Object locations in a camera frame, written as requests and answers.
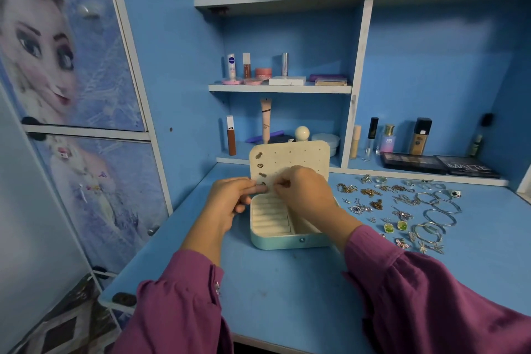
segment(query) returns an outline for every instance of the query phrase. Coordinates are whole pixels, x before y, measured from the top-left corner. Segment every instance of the jewelry box lid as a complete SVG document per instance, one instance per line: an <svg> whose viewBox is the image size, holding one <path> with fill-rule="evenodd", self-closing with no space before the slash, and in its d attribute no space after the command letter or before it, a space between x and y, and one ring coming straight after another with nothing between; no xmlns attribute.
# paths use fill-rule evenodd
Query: jewelry box lid
<svg viewBox="0 0 531 354"><path fill-rule="evenodd" d="M328 181L330 146L322 140L259 144L249 153L251 179L265 184L274 193L273 182L285 169L293 165L307 166Z"/></svg>

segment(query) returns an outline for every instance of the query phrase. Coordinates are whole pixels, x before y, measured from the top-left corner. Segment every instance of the person's left hand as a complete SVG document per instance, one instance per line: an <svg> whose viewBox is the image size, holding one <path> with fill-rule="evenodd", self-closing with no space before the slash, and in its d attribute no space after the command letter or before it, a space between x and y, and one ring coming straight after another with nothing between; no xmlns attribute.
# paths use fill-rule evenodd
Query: person's left hand
<svg viewBox="0 0 531 354"><path fill-rule="evenodd" d="M251 203L249 195L267 190L267 186L257 185L256 181L247 177L220 179L212 185L200 218L218 222L222 232L227 232L234 215L242 213Z"/></svg>

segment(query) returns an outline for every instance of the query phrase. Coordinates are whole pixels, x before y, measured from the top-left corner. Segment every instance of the mint green jewelry box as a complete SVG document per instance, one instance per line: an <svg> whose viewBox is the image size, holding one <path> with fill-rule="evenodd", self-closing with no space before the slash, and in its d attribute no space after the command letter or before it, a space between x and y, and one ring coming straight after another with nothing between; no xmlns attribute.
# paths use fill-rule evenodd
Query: mint green jewelry box
<svg viewBox="0 0 531 354"><path fill-rule="evenodd" d="M314 169L328 181L330 147L314 142L262 144L249 154L251 179L268 186L251 200L251 241L259 249L295 249L329 246L330 240L276 196L277 175L293 165Z"/></svg>

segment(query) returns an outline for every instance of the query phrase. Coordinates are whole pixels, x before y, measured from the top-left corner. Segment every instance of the purple sleeve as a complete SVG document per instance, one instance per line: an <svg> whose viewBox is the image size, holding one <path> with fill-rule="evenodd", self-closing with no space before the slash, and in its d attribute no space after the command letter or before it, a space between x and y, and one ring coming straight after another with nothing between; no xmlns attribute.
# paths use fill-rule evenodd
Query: purple sleeve
<svg viewBox="0 0 531 354"><path fill-rule="evenodd" d="M138 286L136 310L113 354L232 353L217 293L222 278L207 257L177 251L157 281Z"/></svg>
<svg viewBox="0 0 531 354"><path fill-rule="evenodd" d="M403 251L363 225L345 259L377 352L531 353L531 317L476 294L432 257Z"/></svg>

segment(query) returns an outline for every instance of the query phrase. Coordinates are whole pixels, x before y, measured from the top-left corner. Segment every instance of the elsa poster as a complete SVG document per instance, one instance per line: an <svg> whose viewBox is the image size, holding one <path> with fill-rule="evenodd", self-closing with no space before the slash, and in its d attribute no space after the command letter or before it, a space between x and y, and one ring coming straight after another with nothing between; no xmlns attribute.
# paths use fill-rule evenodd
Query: elsa poster
<svg viewBox="0 0 531 354"><path fill-rule="evenodd" d="M21 118L145 131L112 0L0 0L0 61ZM167 217L151 146L35 145L91 263L119 272Z"/></svg>

